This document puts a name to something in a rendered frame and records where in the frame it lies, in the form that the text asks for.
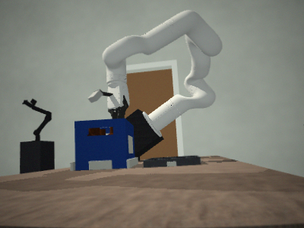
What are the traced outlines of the blue crate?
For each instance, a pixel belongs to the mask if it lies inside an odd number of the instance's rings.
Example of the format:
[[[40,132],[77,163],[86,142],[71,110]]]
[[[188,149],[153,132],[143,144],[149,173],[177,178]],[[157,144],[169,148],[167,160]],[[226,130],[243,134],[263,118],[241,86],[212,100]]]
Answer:
[[[106,128],[108,127],[108,128]],[[89,128],[113,127],[113,135],[89,134]],[[134,126],[126,119],[74,121],[75,170],[89,170],[89,161],[111,160],[113,169],[127,168],[135,158]]]

